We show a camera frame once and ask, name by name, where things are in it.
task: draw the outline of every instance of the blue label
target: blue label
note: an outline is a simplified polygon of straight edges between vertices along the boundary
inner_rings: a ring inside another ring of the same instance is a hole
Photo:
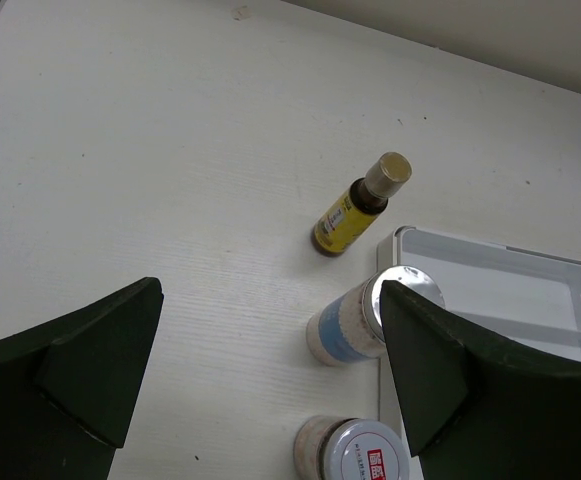
[[[357,352],[346,340],[339,324],[339,309],[343,297],[328,305],[319,318],[319,338],[323,348],[334,358],[344,363],[360,362],[371,357]]]

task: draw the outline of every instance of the spice jar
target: spice jar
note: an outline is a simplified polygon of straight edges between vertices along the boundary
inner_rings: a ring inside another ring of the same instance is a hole
[[[441,290],[426,273],[414,267],[390,267],[312,316],[306,327],[306,340],[319,361],[339,366],[378,358],[385,353],[379,306],[384,280],[397,280],[445,307]]]
[[[375,420],[318,416],[301,428],[294,463],[302,480],[408,480],[397,434]]]

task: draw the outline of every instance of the wood grain surface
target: wood grain surface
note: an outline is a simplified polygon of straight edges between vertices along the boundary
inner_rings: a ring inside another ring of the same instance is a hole
[[[581,259],[581,96],[281,2],[18,0],[0,12],[0,338],[157,276],[110,478],[294,479],[377,366],[304,327],[420,225]],[[343,257],[308,232],[379,155],[413,178]]]

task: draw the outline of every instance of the metal lid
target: metal lid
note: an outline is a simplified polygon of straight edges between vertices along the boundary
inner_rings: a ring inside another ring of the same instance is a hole
[[[379,198],[389,198],[408,181],[412,175],[410,162],[400,153],[388,152],[381,155],[364,180],[368,191]]]
[[[396,433],[375,420],[350,420],[334,431],[323,453],[325,480],[408,480],[408,454]]]
[[[373,333],[382,341],[385,341],[385,337],[383,336],[379,297],[384,280],[397,280],[441,308],[446,306],[443,294],[435,281],[418,268],[400,265],[378,273],[368,282],[368,286],[363,292],[363,313]]]

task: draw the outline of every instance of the silver bottle cap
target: silver bottle cap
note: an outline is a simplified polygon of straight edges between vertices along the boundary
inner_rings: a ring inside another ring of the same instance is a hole
[[[368,282],[363,292],[363,313],[372,332],[383,342],[385,342],[385,337],[383,336],[379,297],[384,280],[396,280],[441,308],[446,307],[443,294],[435,281],[418,268],[400,265],[378,273]]]
[[[400,153],[388,152],[381,155],[364,180],[368,191],[379,198],[389,198],[408,181],[412,175],[410,162]]]

